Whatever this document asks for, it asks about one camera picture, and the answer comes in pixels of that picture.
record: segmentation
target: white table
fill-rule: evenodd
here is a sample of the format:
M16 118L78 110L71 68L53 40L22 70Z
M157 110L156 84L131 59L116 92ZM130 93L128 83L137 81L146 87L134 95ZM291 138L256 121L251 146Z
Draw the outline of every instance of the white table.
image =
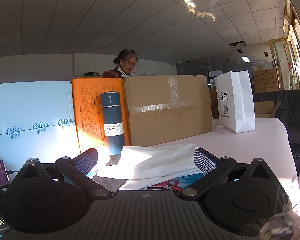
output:
M262 158L279 179L292 203L300 199L296 167L288 142L287 131L277 118L257 118L256 130L235 133L223 127L223 134L208 132L153 147L180 143L194 143L221 158L229 156L237 163L251 163L254 158Z

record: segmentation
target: white wall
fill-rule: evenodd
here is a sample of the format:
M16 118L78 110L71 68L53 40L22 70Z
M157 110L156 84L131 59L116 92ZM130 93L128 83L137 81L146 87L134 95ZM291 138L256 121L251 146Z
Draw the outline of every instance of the white wall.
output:
M86 72L113 69L115 56L103 54L30 54L0 57L0 83L72 80ZM176 66L140 59L135 75L177 75Z

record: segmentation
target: ceiling light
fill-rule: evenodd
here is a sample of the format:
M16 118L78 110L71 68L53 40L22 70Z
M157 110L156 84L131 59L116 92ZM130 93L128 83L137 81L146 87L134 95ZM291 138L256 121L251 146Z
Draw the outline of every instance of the ceiling light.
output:
M244 62L250 62L250 60L248 59L248 57L242 57L242 59L244 60Z

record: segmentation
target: drop ceiling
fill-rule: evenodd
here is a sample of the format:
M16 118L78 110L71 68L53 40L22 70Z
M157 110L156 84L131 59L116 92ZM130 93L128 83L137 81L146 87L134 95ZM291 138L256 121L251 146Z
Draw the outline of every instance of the drop ceiling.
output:
M0 57L122 49L175 64L281 38L284 0L0 0Z

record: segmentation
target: white paper bag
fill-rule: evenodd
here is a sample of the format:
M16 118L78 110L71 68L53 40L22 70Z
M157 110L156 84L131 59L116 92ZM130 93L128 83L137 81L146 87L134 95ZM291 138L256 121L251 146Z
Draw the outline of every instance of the white paper bag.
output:
M215 79L219 121L236 133L254 131L254 105L249 72L227 72Z

